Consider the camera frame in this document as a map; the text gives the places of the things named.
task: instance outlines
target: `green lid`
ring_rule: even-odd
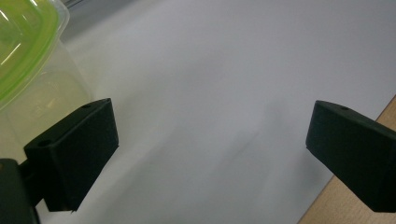
[[[59,13],[49,0],[0,1],[0,109],[48,59],[58,24]]]

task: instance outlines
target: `wooden surface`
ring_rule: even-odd
[[[396,131],[396,96],[376,121]],[[373,212],[334,176],[299,223],[396,223],[396,214]]]

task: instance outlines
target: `transparent plastic container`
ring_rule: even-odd
[[[0,1],[0,158],[91,100],[59,40],[69,19],[60,0]]]

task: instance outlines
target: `screw hole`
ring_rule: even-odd
[[[51,143],[52,143],[51,140],[44,140],[44,141],[39,142],[37,145],[38,145],[39,147],[46,147],[47,145],[49,145],[49,144],[51,144]]]

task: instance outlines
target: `food container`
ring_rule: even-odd
[[[0,1],[0,158],[91,100],[59,37],[69,19],[60,0]]]

